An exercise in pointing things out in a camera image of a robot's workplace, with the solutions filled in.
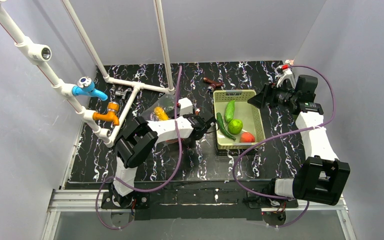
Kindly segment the green fake cucumber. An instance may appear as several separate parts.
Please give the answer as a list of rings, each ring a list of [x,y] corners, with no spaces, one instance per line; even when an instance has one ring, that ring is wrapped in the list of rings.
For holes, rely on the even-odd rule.
[[[234,119],[235,114],[235,100],[231,100],[227,103],[225,112],[224,112],[224,119],[227,123],[230,123]]]

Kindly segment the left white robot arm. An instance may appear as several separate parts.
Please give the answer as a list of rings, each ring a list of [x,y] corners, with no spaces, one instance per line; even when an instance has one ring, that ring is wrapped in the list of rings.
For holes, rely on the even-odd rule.
[[[113,191],[126,197],[137,190],[134,188],[137,169],[156,145],[173,140],[200,140],[216,124],[217,120],[212,114],[202,117],[191,113],[162,121],[135,117],[114,142],[117,167]]]

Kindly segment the dark green fake chili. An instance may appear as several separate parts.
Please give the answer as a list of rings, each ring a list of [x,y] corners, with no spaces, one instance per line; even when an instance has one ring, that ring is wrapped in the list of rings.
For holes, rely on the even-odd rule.
[[[216,113],[216,121],[219,127],[220,132],[228,139],[235,141],[236,138],[231,135],[225,128],[223,117],[220,112]]]

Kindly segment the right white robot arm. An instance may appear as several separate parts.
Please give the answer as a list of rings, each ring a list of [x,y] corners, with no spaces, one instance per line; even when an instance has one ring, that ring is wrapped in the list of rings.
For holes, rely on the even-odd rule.
[[[262,109],[284,106],[296,115],[306,160],[293,178],[274,178],[262,190],[265,196],[288,198],[334,206],[338,203],[351,169],[333,151],[324,122],[323,108],[316,103],[315,76],[299,75],[295,87],[266,83],[262,91],[247,102]]]

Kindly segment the red fake tomato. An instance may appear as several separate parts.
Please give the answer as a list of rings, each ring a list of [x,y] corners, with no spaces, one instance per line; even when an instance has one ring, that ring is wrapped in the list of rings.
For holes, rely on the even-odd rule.
[[[255,136],[250,132],[243,132],[239,139],[240,143],[254,143],[255,141]]]

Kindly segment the clear zip top bag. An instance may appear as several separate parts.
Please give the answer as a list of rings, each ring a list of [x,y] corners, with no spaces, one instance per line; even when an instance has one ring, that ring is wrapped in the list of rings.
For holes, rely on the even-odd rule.
[[[194,128],[185,115],[194,114],[194,106],[188,98],[180,98],[175,103],[174,95],[163,95],[152,106],[140,114],[149,122],[149,127],[157,132],[157,143],[171,144],[191,136]]]

